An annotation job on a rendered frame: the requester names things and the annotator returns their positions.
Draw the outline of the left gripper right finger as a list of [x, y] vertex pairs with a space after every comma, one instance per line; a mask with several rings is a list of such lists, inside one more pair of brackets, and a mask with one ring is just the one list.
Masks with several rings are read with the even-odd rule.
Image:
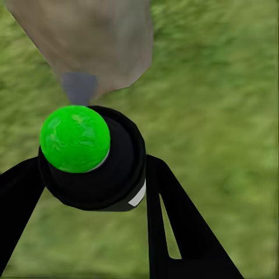
[[[147, 154], [150, 279], [244, 279], [169, 166]], [[182, 259], [169, 256], [161, 194]]]

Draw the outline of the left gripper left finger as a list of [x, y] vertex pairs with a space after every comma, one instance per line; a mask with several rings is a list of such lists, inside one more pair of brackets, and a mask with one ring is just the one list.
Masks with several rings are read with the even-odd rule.
[[44, 187], [38, 154], [0, 174], [0, 277]]

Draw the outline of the pesticide atomizer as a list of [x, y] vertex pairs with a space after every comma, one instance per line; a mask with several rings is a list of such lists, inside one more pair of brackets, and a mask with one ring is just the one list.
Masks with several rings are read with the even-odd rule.
[[89, 105], [94, 74], [70, 70], [61, 80], [70, 106], [42, 125], [38, 168], [42, 183], [64, 205], [84, 211], [127, 212], [146, 191], [145, 140], [125, 115]]

